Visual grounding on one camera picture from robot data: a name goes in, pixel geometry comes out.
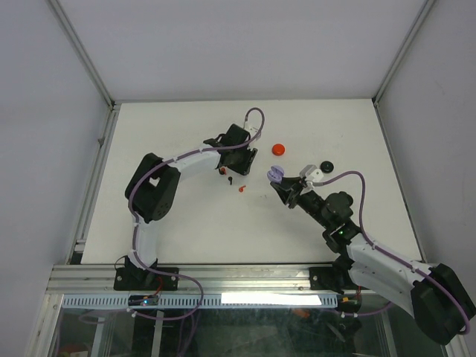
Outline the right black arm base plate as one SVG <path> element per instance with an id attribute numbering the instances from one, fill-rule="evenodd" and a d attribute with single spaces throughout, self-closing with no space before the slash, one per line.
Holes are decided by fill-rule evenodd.
<path id="1" fill-rule="evenodd" d="M 357 288 L 348 273 L 332 266 L 310 267 L 309 284 L 313 291 L 330 290 L 339 294 L 343 294 L 345 290 L 355 290 Z"/>

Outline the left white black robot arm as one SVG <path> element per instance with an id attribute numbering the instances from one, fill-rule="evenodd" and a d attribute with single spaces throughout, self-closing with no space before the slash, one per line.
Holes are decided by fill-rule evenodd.
<path id="1" fill-rule="evenodd" d="M 125 191 L 133 238 L 124 267 L 115 269 L 115 291 L 177 290 L 179 270 L 158 267 L 158 221 L 170 212 L 181 181 L 223 168 L 248 175 L 257 154 L 251 144 L 262 130 L 247 123 L 243 127 L 232 124 L 225 134 L 176 157 L 165 160 L 153 153 L 143 157 Z"/>

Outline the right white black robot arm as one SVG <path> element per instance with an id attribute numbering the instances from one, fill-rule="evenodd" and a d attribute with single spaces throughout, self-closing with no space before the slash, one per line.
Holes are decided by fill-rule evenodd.
<path id="1" fill-rule="evenodd" d="M 326 198 L 305 177 L 273 178 L 270 185 L 288 208 L 299 207 L 323 228 L 338 255 L 332 278 L 341 288 L 369 289 L 407 312 L 432 341 L 447 345 L 471 330 L 475 305 L 449 266 L 429 265 L 392 251 L 352 220 L 353 198 L 344 191 Z"/>

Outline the red round charging case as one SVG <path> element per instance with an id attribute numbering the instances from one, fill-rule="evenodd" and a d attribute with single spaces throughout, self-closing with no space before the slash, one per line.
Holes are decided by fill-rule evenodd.
<path id="1" fill-rule="evenodd" d="M 277 143 L 277 144 L 272 146 L 271 152 L 272 152 L 273 155 L 282 156 L 282 155 L 285 154 L 286 148 L 285 148 L 284 145 Z"/>

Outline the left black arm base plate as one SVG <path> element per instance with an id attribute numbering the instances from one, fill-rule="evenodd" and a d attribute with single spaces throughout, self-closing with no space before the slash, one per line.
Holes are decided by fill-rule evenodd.
<path id="1" fill-rule="evenodd" d="M 113 289 L 115 291 L 161 291 L 173 292 L 178 289 L 177 277 L 156 274 L 136 266 L 125 266 L 116 271 Z"/>

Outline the black round charging case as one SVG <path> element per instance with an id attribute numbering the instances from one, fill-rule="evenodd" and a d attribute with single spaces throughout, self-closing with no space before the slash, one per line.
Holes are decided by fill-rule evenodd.
<path id="1" fill-rule="evenodd" d="M 334 164 L 331 161 L 322 161 L 320 164 L 320 170 L 323 173 L 331 173 L 334 168 Z"/>

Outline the purple round charging case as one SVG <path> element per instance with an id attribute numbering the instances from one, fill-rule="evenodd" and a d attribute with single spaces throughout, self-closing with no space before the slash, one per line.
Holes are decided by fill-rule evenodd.
<path id="1" fill-rule="evenodd" d="M 270 182 L 280 184 L 285 176 L 284 170 L 278 165 L 273 165 L 270 167 L 270 170 L 267 172 L 267 178 Z"/>

